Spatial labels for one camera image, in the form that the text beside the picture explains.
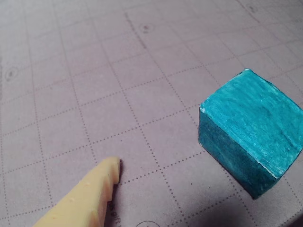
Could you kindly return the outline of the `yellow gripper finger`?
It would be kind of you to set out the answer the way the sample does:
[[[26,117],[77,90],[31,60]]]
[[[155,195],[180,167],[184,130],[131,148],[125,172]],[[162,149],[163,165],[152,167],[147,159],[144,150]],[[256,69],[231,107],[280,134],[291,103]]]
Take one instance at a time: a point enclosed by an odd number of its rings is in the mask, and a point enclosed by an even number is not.
[[[120,158],[108,157],[87,173],[35,227],[103,227],[107,203],[120,180]]]

